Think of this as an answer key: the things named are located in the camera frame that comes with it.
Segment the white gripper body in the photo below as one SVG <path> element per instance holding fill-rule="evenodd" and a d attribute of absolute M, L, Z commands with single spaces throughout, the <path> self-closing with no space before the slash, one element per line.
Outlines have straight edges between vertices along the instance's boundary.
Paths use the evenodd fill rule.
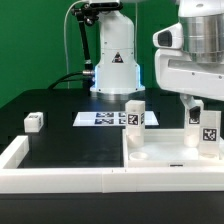
<path fill-rule="evenodd" d="M 224 60 L 221 63 L 193 62 L 183 51 L 180 23 L 153 35 L 155 75 L 163 90 L 224 101 Z"/>

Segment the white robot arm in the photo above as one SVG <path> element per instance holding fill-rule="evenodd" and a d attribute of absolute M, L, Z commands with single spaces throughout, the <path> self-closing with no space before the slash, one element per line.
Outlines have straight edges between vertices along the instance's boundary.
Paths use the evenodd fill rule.
<path fill-rule="evenodd" d="M 224 101 L 224 0 L 175 0 L 179 21 L 153 35 L 156 81 L 178 92 L 190 118 L 202 120 L 196 96 Z M 88 0 L 99 13 L 101 58 L 95 93 L 142 90 L 134 59 L 134 27 L 120 13 L 120 0 Z"/>

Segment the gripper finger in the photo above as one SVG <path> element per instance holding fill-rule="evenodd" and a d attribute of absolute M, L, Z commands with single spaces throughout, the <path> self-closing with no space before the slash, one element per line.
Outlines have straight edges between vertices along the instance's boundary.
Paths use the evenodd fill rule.
<path fill-rule="evenodd" d="M 202 100 L 195 100 L 193 96 L 188 94 L 181 94 L 180 99 L 185 108 L 185 122 L 187 124 L 199 124 L 200 115 L 204 109 Z"/>

